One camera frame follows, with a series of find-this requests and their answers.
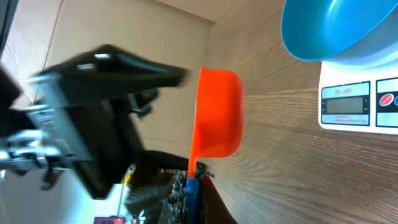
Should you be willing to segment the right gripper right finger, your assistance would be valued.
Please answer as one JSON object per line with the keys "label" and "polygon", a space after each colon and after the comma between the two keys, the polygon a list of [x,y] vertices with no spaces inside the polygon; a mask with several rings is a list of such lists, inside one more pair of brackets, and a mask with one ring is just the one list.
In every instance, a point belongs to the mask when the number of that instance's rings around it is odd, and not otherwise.
{"label": "right gripper right finger", "polygon": [[213,184],[211,178],[215,175],[208,171],[208,166],[198,162],[197,175],[200,187],[197,223],[237,224]]}

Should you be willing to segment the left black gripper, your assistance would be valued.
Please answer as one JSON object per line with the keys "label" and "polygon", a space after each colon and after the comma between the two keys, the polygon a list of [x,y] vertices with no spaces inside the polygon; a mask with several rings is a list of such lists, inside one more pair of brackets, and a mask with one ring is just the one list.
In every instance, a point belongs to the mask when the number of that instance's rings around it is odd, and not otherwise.
{"label": "left black gripper", "polygon": [[145,154],[131,113],[150,113],[159,89],[179,86],[186,76],[185,68],[100,45],[34,75],[42,98],[28,115],[91,197],[105,199]]}

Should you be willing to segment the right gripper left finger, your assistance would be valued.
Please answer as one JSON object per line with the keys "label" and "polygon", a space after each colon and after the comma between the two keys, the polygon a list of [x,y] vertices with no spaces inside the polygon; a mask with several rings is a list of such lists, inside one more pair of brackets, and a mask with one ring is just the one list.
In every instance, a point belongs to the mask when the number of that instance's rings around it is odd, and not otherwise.
{"label": "right gripper left finger", "polygon": [[186,174],[175,174],[166,194],[154,212],[146,218],[147,224],[184,224],[187,222]]}

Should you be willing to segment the orange scoop with blue handle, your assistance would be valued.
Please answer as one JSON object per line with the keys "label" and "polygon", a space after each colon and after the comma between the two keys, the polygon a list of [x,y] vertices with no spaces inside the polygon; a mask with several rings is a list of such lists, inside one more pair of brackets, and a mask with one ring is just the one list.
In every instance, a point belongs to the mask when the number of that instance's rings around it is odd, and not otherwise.
{"label": "orange scoop with blue handle", "polygon": [[188,158],[187,223],[197,223],[199,158],[222,158],[240,147],[244,127],[244,88],[237,74],[214,68],[200,69],[193,134]]}

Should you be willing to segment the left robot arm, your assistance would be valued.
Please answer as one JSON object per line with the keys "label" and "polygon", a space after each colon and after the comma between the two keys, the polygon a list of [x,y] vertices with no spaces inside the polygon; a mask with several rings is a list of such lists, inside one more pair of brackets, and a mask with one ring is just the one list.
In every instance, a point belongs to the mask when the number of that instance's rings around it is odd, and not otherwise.
{"label": "left robot arm", "polygon": [[2,72],[1,169],[19,176],[45,170],[42,190],[72,170],[92,198],[105,199],[146,154],[130,115],[149,114],[159,89],[179,86],[186,75],[185,68],[100,45],[33,76],[41,98],[15,110],[21,89]]}

